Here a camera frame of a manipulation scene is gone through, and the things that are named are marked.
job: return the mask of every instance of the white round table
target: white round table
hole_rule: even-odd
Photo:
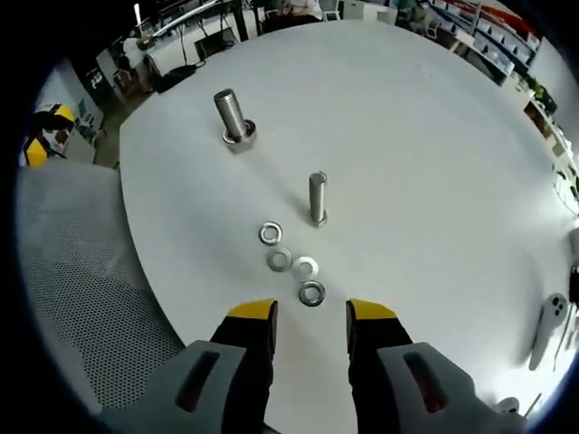
[[[229,87],[258,130],[240,155],[213,101]],[[573,219],[538,131],[464,60],[386,24],[305,25],[215,55],[120,134],[129,227],[184,343],[210,339],[239,303],[279,300],[274,429],[356,432],[351,297],[394,309],[482,399],[514,394],[524,409],[536,397],[524,363],[543,298],[566,291]],[[320,170],[328,222],[314,229],[308,176]],[[320,307],[268,269],[258,231],[269,220],[281,246],[318,262]]]

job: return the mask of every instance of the hex bolt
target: hex bolt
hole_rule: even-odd
[[[232,89],[224,89],[214,95],[215,106],[223,123],[223,141],[232,152],[240,152],[251,149],[257,131],[253,121],[243,117],[235,92]]]
[[[316,172],[309,176],[309,217],[317,228],[327,221],[327,213],[324,208],[326,184],[327,176],[323,172]]]

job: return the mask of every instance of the yellow and black object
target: yellow and black object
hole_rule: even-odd
[[[66,158],[52,149],[44,137],[43,131],[68,131],[74,128],[74,116],[71,110],[62,104],[54,104],[48,110],[39,110],[33,114],[29,127],[29,138],[24,143],[24,157],[30,167],[39,167],[52,156]]]
[[[358,432],[400,432],[394,389],[377,350],[412,339],[393,310],[353,298],[346,302],[346,332]]]
[[[225,410],[223,432],[261,432],[273,382],[278,302],[274,299],[239,305],[229,311],[211,342],[245,348],[233,378]]]

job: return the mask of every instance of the metal washer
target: metal washer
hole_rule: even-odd
[[[311,268],[311,271],[309,273],[304,274],[303,268],[301,267],[304,264],[309,265],[309,267]],[[316,261],[314,261],[313,258],[310,258],[309,256],[300,256],[299,258],[297,258],[293,262],[291,269],[293,270],[293,274],[296,277],[296,279],[299,280],[300,282],[306,282],[308,280],[313,280],[314,278],[316,278],[318,276],[318,272],[319,272],[318,263]]]
[[[276,231],[275,237],[267,238],[265,232],[268,229],[273,229]],[[276,222],[265,222],[260,228],[260,240],[263,244],[268,246],[275,246],[281,241],[283,237],[283,229],[281,228],[279,223]]]
[[[306,291],[310,288],[314,288],[318,292],[316,298],[310,299],[306,296]],[[307,307],[317,307],[321,305],[326,298],[326,289],[321,283],[311,280],[309,282],[304,282],[301,287],[299,287],[298,297],[299,301]]]
[[[284,261],[281,265],[277,264],[275,261],[275,259],[279,256],[282,256],[284,258]],[[267,261],[268,267],[270,267],[272,271],[278,272],[287,271],[291,267],[291,253],[289,250],[283,247],[271,249],[268,252]]]

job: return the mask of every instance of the gray mesh chair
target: gray mesh chair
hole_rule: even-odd
[[[47,162],[19,174],[16,233],[47,346],[87,408],[124,409],[184,346],[138,263],[119,174]]]

